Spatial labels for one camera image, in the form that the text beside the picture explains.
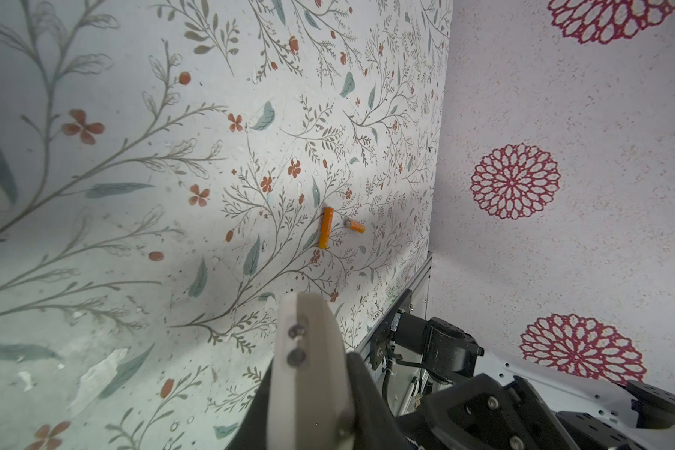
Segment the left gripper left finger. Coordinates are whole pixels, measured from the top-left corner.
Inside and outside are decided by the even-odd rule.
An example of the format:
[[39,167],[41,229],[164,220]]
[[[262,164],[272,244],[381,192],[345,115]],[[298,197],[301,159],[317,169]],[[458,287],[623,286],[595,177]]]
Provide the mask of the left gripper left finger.
[[247,414],[226,450],[266,450],[266,431],[273,362],[251,401]]

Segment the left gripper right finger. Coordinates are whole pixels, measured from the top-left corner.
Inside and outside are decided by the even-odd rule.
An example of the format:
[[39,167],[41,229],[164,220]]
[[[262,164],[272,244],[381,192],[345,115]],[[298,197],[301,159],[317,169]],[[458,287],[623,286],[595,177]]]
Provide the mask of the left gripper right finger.
[[360,354],[346,355],[356,414],[354,449],[412,449]]

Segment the white remote control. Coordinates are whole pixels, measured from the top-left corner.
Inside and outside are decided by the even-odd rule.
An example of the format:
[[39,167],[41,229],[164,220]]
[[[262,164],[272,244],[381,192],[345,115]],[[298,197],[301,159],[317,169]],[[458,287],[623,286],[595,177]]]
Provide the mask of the white remote control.
[[320,294],[279,304],[266,425],[268,449],[352,449],[356,407],[339,324]]

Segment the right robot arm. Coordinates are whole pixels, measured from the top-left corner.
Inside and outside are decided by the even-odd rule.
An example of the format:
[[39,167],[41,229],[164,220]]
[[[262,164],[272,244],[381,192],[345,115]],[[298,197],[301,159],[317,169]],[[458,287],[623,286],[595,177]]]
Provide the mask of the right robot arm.
[[675,449],[675,394],[490,352],[404,292],[360,352],[409,449]]

